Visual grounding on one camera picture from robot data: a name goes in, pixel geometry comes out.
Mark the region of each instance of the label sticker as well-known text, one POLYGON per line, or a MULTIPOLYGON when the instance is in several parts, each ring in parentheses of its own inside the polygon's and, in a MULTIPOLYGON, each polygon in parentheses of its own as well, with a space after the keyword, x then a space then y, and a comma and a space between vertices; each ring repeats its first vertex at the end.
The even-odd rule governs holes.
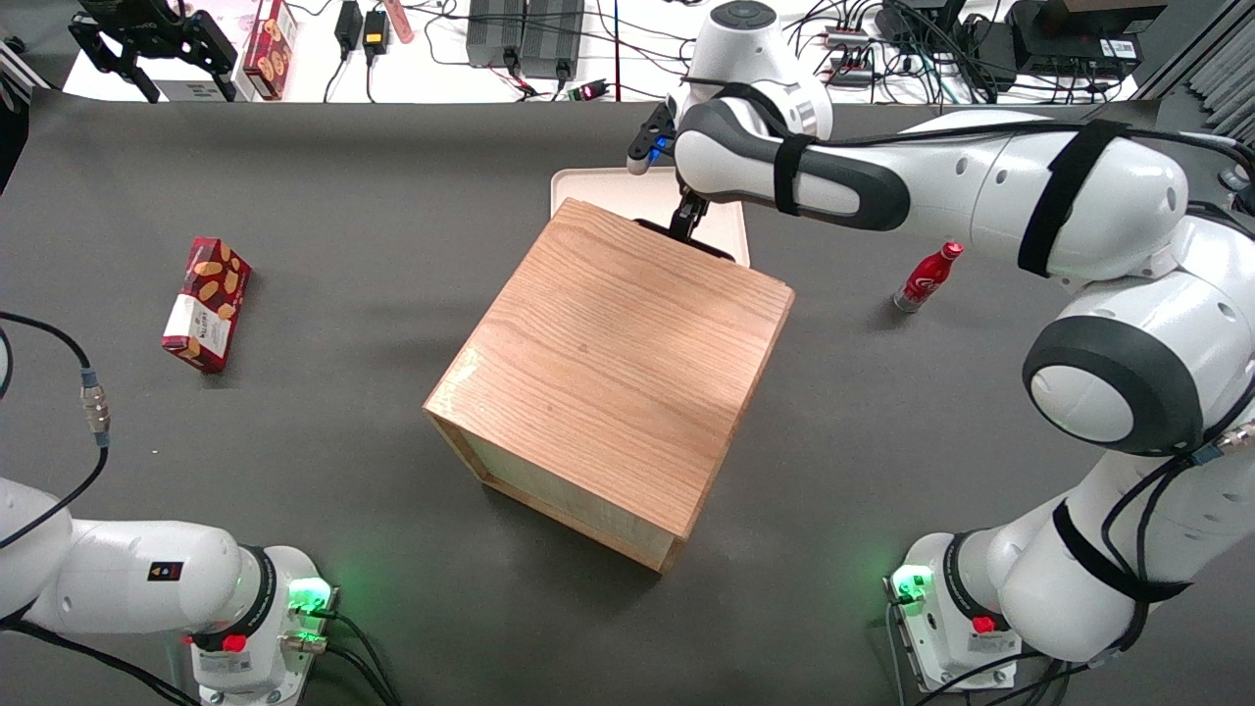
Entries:
POLYGON ((971 635, 968 636, 968 652, 978 655, 994 655, 998 652, 1010 652, 1017 648, 1014 637, 1004 635, 971 635))
POLYGON ((148 567, 148 581, 178 581, 182 577, 182 562, 153 562, 148 567))
POLYGON ((1102 41, 1103 56, 1116 56, 1117 59, 1137 59, 1137 48, 1133 46, 1132 41, 1123 41, 1119 39, 1103 39, 1102 41))
POLYGON ((247 652, 210 655, 201 652, 201 671, 207 675, 240 675, 252 671, 252 658, 247 652))

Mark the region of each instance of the wood grain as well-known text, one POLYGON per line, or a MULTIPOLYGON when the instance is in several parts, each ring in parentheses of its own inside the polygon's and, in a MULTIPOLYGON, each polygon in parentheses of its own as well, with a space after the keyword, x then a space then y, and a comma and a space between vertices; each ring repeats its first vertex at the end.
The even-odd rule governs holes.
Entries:
POLYGON ((778 280, 569 199, 424 410, 481 479, 492 465, 449 428, 686 540, 792 302, 778 280))

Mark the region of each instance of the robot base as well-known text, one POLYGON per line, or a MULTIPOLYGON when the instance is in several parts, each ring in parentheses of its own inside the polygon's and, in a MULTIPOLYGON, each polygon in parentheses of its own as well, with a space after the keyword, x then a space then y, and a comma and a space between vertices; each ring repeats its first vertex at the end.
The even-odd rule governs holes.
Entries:
MULTIPOLYGON (((267 547, 275 564, 275 602, 243 652, 203 652, 192 646, 192 671, 201 703, 210 706, 295 706, 305 691, 314 655, 281 646, 284 636, 321 636, 326 621, 291 608, 292 583, 318 579, 314 562, 291 547, 267 547)), ((335 606, 338 591, 328 587, 324 608, 335 606)))
MULTIPOLYGON (((897 603, 899 626, 911 668, 927 693, 954 677, 1020 652, 1014 632, 976 635, 971 621, 959 612, 943 579, 943 557, 953 534, 930 534, 906 553, 902 566, 886 579, 890 601, 897 603)), ((1012 688, 1015 663, 974 675, 953 691, 1012 688)))

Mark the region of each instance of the snack package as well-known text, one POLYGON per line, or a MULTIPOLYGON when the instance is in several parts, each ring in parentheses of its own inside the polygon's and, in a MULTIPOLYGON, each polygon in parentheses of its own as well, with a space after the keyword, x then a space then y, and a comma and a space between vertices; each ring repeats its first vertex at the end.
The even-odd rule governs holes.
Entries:
POLYGON ((252 267, 217 237, 197 237, 161 346, 201 372, 227 365, 252 267))
POLYGON ((261 0, 245 54, 243 73, 264 100, 284 97, 295 43, 296 20, 287 4, 284 0, 261 0))

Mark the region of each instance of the red button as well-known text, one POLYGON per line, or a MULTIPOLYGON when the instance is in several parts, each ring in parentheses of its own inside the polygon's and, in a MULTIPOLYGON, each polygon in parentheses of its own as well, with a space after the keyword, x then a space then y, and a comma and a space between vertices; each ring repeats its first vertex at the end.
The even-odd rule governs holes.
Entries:
POLYGON ((971 630, 976 631, 976 635, 985 635, 998 630, 998 624, 989 616, 976 616, 971 619, 971 630))
POLYGON ((228 635, 222 638, 222 651, 223 652, 243 652, 245 645, 248 638, 242 635, 228 635))

